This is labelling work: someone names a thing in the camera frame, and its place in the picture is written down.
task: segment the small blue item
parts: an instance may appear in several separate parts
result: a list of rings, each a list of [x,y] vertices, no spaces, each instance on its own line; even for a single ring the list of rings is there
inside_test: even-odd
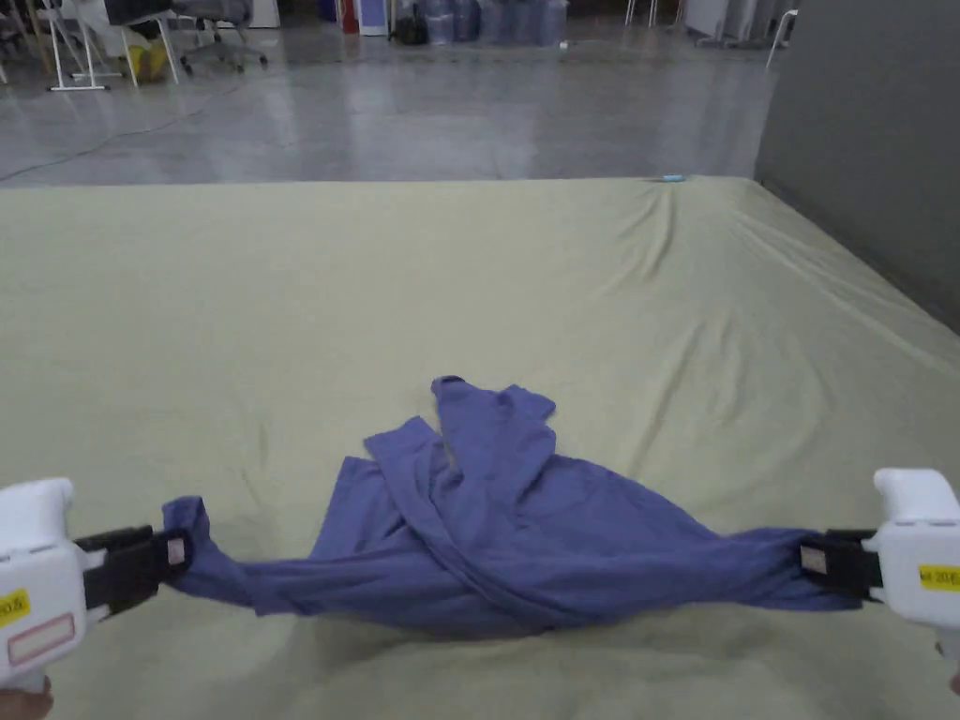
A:
[[[174,587],[261,615],[346,612],[468,636],[612,623],[687,603],[860,607],[806,580],[799,547],[810,532],[717,535],[637,482],[558,455],[548,398],[459,377],[435,380],[433,393],[443,436],[412,418],[368,438],[373,459],[344,461],[302,560],[237,562],[210,537],[199,497],[165,505],[166,528],[186,528],[194,542]]]

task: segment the yellow sticker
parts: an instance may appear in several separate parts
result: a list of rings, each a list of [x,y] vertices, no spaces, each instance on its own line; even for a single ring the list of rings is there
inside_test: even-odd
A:
[[[30,595],[26,589],[15,590],[5,597],[0,597],[0,628],[22,620],[29,614]]]
[[[960,567],[921,565],[920,584],[925,590],[960,592]]]

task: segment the gray wall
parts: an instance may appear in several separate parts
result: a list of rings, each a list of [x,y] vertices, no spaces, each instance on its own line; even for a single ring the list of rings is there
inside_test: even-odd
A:
[[[960,329],[960,0],[805,0],[774,62],[756,179]]]

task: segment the concrete floor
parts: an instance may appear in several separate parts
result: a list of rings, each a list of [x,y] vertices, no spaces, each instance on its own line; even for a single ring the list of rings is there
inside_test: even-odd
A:
[[[0,185],[750,176],[763,53],[571,22],[567,50],[403,48],[329,26],[259,31],[245,75],[43,91],[8,63]]]

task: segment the red rectangle label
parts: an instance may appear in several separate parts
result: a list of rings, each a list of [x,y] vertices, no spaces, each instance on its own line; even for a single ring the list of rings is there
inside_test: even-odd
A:
[[[47,620],[41,625],[31,628],[26,633],[13,636],[7,641],[7,655],[10,665],[16,667],[30,660],[36,660],[46,655],[63,643],[69,642],[77,634],[77,627],[73,621],[73,613],[68,612],[53,620]]]

